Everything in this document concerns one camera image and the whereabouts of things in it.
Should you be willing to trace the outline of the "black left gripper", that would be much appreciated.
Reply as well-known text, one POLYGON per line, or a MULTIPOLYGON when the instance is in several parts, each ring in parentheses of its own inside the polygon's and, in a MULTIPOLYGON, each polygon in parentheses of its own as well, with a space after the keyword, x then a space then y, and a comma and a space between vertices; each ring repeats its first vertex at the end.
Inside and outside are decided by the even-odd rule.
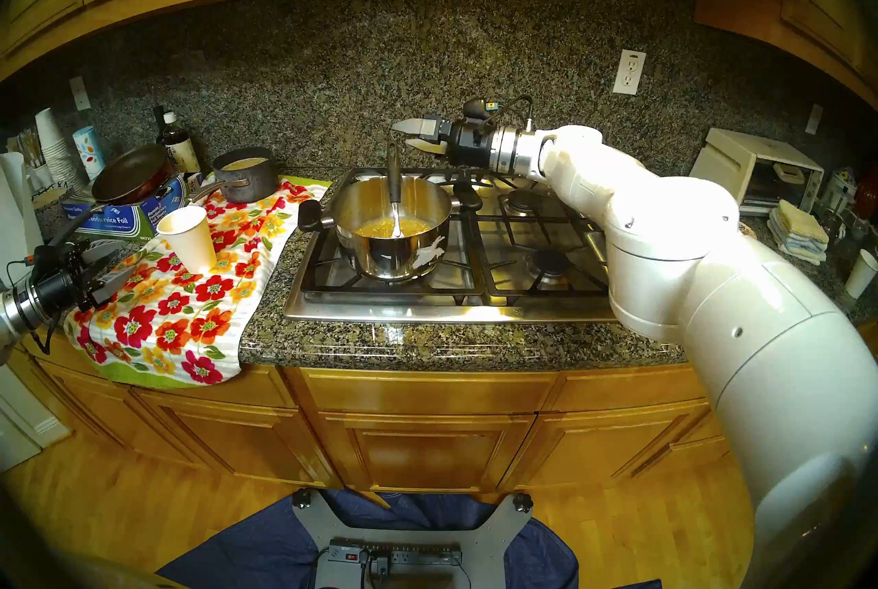
POLYGON ((100 260, 125 248, 125 240, 95 240, 84 251, 34 250, 33 290, 45 317, 55 318, 74 305, 85 312, 108 303, 138 266, 94 264, 88 281, 84 260, 100 260))

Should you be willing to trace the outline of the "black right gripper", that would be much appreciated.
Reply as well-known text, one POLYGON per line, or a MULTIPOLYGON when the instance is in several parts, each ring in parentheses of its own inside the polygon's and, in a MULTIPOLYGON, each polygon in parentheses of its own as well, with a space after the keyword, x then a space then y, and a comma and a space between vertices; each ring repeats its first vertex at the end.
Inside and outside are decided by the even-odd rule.
POLYGON ((492 117, 414 117, 392 124, 392 130, 414 136, 406 145, 420 152, 442 157, 453 166, 493 170, 492 143, 497 125, 492 117))

